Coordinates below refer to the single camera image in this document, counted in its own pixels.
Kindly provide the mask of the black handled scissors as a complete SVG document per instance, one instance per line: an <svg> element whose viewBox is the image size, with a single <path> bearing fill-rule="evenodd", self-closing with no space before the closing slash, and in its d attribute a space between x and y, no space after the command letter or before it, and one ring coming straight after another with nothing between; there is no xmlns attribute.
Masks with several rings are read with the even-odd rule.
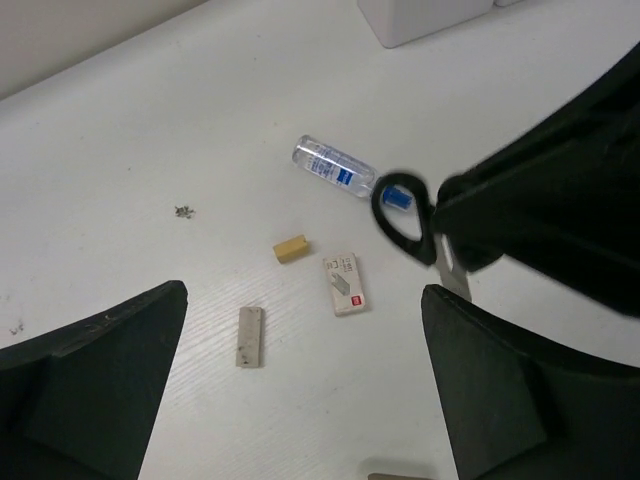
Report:
<svg viewBox="0 0 640 480"><path fill-rule="evenodd" d="M420 228L420 237L412 239L396 229L383 211L384 192L389 188L407 191L414 206ZM451 254L447 263L445 242L430 226L435 207L431 204L427 185L418 176L408 171L392 171L379 178L370 198L371 211L379 230L405 254L424 266L434 266L439 273L442 286L467 301L472 300L467 273Z"/></svg>

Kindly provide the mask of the yellow eraser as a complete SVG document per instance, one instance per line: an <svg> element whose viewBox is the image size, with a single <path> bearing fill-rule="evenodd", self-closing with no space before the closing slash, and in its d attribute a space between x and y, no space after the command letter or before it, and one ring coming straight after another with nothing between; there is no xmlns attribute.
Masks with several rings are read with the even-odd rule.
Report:
<svg viewBox="0 0 640 480"><path fill-rule="evenodd" d="M304 235L298 235L273 246L273 252L280 264L290 263L306 256L311 245Z"/></svg>

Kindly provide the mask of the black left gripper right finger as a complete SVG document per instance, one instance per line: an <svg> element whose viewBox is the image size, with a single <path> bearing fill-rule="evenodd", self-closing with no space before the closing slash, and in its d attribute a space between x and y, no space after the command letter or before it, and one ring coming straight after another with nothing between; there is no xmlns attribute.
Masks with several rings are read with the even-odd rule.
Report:
<svg viewBox="0 0 640 480"><path fill-rule="evenodd" d="M439 285L422 323L461 479L636 479L639 370L496 317Z"/></svg>

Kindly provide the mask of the white eraser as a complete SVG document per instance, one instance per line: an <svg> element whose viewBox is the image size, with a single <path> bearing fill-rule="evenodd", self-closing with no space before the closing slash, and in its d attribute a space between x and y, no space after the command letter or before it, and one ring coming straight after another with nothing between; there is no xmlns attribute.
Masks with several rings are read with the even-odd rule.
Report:
<svg viewBox="0 0 640 480"><path fill-rule="evenodd" d="M260 368L264 333L263 309L245 306L239 310L236 366Z"/></svg>

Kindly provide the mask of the white staples box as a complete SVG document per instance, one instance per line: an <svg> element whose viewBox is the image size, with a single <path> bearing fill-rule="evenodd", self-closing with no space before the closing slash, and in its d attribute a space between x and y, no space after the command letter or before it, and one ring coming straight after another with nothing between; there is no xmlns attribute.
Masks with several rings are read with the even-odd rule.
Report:
<svg viewBox="0 0 640 480"><path fill-rule="evenodd" d="M326 257L323 267L329 283L336 317L357 314L367 309L357 257L353 252Z"/></svg>

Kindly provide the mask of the clear blue glue bottle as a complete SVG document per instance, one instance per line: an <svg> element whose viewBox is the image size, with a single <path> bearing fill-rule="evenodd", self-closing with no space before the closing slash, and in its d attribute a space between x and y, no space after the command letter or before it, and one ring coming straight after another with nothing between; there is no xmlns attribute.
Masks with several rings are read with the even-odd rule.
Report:
<svg viewBox="0 0 640 480"><path fill-rule="evenodd" d="M299 168L361 199L370 199L381 174L369 164L309 135L296 143L292 161Z"/></svg>

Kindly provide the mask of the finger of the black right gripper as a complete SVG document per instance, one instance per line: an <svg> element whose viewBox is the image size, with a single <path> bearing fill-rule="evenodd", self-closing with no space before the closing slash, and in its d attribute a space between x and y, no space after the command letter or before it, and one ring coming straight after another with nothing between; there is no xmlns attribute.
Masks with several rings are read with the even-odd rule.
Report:
<svg viewBox="0 0 640 480"><path fill-rule="evenodd" d="M438 192L434 231L639 313L639 52Z"/></svg>

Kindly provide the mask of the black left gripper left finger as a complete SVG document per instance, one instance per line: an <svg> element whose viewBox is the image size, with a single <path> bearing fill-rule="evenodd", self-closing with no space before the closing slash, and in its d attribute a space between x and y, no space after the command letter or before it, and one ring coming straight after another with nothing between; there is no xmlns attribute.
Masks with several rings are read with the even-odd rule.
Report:
<svg viewBox="0 0 640 480"><path fill-rule="evenodd" d="M3 348L2 478L138 478L187 306L172 280Z"/></svg>

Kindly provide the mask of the white desk organizer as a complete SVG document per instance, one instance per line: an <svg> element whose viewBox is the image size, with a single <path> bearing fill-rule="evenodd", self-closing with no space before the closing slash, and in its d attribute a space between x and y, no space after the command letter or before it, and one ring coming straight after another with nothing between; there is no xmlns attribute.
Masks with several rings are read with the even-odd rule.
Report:
<svg viewBox="0 0 640 480"><path fill-rule="evenodd" d="M380 44L393 49L503 8L518 0L358 0Z"/></svg>

